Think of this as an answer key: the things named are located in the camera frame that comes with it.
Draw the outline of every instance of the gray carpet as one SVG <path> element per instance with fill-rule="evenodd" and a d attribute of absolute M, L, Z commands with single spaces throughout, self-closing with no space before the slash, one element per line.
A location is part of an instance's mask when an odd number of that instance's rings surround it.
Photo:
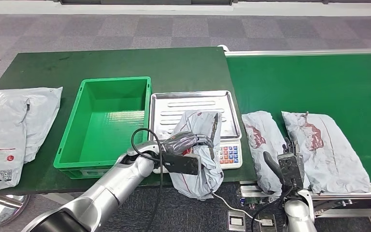
<path fill-rule="evenodd" d="M 0 77 L 18 52 L 219 44 L 231 51 L 371 48 L 371 17 L 0 15 Z M 237 189 L 236 184 L 224 184 L 217 193 L 239 207 Z M 136 190 L 104 231 L 143 231 L 156 195 L 155 188 Z M 33 196 L 24 213 L 0 232 L 20 231 L 37 215 L 58 206 Z M 200 202 L 165 188 L 153 231 L 226 231 L 227 210 L 220 199 Z M 270 210 L 280 228 L 281 213 Z M 321 232 L 371 232 L 367 218 L 317 219 L 315 224 Z"/>

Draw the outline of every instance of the black cable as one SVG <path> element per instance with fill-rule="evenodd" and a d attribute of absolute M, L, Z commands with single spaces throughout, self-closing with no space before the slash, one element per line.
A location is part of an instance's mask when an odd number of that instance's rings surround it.
<path fill-rule="evenodd" d="M 255 213 L 254 213 L 254 215 L 252 216 L 252 219 L 251 219 L 251 232 L 254 232 L 254 221 L 255 221 L 255 218 L 258 216 L 258 214 L 262 211 L 262 210 L 264 210 L 264 209 L 266 209 L 267 207 L 269 207 L 270 205 L 273 205 L 273 204 L 275 204 L 275 203 L 277 203 L 277 202 L 279 202 L 279 201 L 281 201 L 281 200 L 283 200 L 290 192 L 291 192 L 291 190 L 293 189 L 294 187 L 293 186 L 291 186 L 291 188 L 286 192 L 286 193 L 284 193 L 284 194 L 281 194 L 281 196 L 277 199 L 277 200 L 275 200 L 275 201 L 273 201 L 273 202 L 268 202 L 268 203 L 266 203 L 265 205 L 263 205 L 263 206 L 261 206 L 261 208 L 259 208 Z"/>
<path fill-rule="evenodd" d="M 148 157 L 146 155 L 144 155 L 143 153 L 141 153 L 137 148 L 136 148 L 136 145 L 134 145 L 134 136 L 136 135 L 137 132 L 139 131 L 148 131 L 150 134 L 152 134 L 154 136 L 154 138 L 156 139 L 156 142 L 157 142 L 157 146 L 158 146 L 158 153 L 159 153 L 159 159 L 156 159 L 156 158 L 151 158 L 151 157 Z M 157 212 L 157 209 L 158 209 L 158 204 L 160 202 L 160 196 L 161 196 L 161 192 L 163 191 L 163 155 L 161 154 L 161 143 L 160 143 L 160 140 L 157 138 L 157 135 L 150 129 L 148 128 L 139 128 L 137 130 L 134 131 L 133 135 L 131 136 L 131 146 L 133 147 L 133 149 L 142 157 L 146 158 L 146 159 L 150 159 L 150 160 L 153 160 L 153 161 L 159 161 L 160 162 L 160 188 L 158 190 L 158 196 L 157 196 L 157 200 L 156 200 L 156 204 L 154 206 L 154 211 L 153 211 L 153 214 L 151 215 L 151 219 L 150 219 L 150 222 L 147 226 L 147 229 L 146 229 L 146 232 L 147 231 L 150 231 L 150 228 L 151 226 L 153 225 L 153 220 L 154 220 L 154 217 L 156 216 L 156 212 Z"/>

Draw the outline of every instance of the white cord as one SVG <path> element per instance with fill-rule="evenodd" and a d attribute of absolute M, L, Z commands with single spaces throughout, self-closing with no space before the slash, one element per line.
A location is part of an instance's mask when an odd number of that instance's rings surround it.
<path fill-rule="evenodd" d="M 245 212 L 244 210 L 242 210 L 242 209 L 234 209 L 233 207 L 231 207 L 231 206 L 230 206 L 230 205 L 229 205 L 229 204 L 224 200 L 224 198 L 218 196 L 217 194 L 215 194 L 215 193 L 213 193 L 213 192 L 211 192 L 211 193 L 212 193 L 214 196 L 216 196 L 216 197 L 222 199 L 222 200 L 224 201 L 224 203 L 228 206 L 228 208 L 230 208 L 230 209 L 232 209 L 232 210 L 235 210 L 235 211 L 243 212 L 243 213 L 247 214 L 247 216 L 248 216 L 250 219 L 252 219 L 252 216 L 249 215 L 249 214 L 248 214 L 247 212 Z"/>

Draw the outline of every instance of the green plastic crate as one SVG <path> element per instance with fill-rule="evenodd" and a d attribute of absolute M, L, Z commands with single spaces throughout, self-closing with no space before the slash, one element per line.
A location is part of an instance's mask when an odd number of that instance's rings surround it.
<path fill-rule="evenodd" d="M 82 81 L 53 166 L 71 179 L 99 178 L 148 128 L 150 77 Z M 147 140 L 136 134 L 134 143 Z"/>

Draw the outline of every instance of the metal stand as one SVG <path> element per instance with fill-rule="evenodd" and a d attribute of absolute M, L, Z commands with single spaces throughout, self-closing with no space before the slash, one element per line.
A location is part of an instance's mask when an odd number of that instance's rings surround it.
<path fill-rule="evenodd" d="M 0 196 L 0 225 L 7 224 L 14 220 L 26 207 L 30 195 Z"/>
<path fill-rule="evenodd" d="M 240 203 L 254 207 L 254 204 L 261 199 L 275 198 L 277 194 L 267 195 L 253 181 L 240 181 L 238 196 Z M 338 208 L 336 206 L 347 206 L 353 204 L 352 201 L 371 200 L 371 192 L 368 193 L 310 193 L 314 202 L 314 213 L 317 218 L 348 218 L 348 217 L 371 217 L 371 208 Z"/>

